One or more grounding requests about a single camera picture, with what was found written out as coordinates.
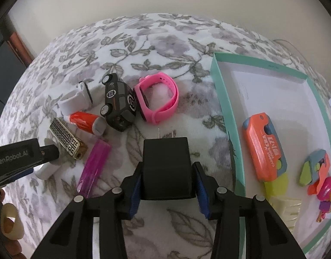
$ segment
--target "gold metal object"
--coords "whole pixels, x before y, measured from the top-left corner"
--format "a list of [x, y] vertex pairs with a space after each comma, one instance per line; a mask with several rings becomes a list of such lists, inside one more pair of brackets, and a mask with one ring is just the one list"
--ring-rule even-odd
[[79, 160], [85, 155], [86, 144], [76, 138], [58, 118], [54, 118], [52, 121], [50, 131], [74, 159]]

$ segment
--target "purple lighter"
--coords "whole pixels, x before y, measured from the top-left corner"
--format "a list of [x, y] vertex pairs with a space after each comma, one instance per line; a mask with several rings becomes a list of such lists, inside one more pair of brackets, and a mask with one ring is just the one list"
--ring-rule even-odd
[[83, 197], [90, 197], [91, 189], [96, 185], [110, 151], [108, 143], [97, 139], [78, 181], [77, 192]]

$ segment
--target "pink watch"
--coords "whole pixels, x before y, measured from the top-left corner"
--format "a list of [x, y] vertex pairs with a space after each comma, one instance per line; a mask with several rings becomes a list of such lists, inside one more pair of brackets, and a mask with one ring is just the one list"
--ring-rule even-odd
[[[168, 103], [153, 111], [149, 109], [149, 103], [144, 95], [144, 91], [150, 86], [158, 83], [166, 84], [173, 92], [173, 96]], [[142, 118], [144, 121], [154, 125], [170, 118], [175, 113], [176, 108], [179, 105], [179, 89], [175, 81], [163, 72], [158, 72], [157, 74], [140, 78], [139, 84], [134, 87], [134, 93], [139, 102]]]

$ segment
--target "finger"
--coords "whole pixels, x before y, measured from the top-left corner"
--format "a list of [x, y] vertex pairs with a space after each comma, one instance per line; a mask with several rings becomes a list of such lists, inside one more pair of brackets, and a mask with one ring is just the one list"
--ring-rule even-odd
[[13, 226], [14, 226], [14, 222], [11, 219], [9, 219], [9, 218], [6, 217], [3, 220], [3, 231], [6, 234], [8, 234], [8, 233], [10, 233], [12, 231]]
[[13, 256], [13, 259], [26, 259], [26, 257], [25, 257], [25, 255], [19, 253], [19, 254], [17, 254], [17, 255], [14, 255], [14, 256]]
[[7, 240], [5, 243], [5, 248], [12, 256], [21, 253], [21, 245], [17, 240]]
[[5, 191], [3, 189], [0, 188], [0, 193], [1, 193], [1, 196], [0, 196], [0, 202], [3, 202], [3, 200], [5, 199]]

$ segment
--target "wall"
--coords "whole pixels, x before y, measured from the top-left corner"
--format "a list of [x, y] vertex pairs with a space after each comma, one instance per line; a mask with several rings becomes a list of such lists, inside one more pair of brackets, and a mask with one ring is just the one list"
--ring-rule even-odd
[[36, 56], [72, 28], [150, 12], [203, 15], [286, 39], [331, 85], [331, 18], [318, 0], [18, 0], [9, 17]]

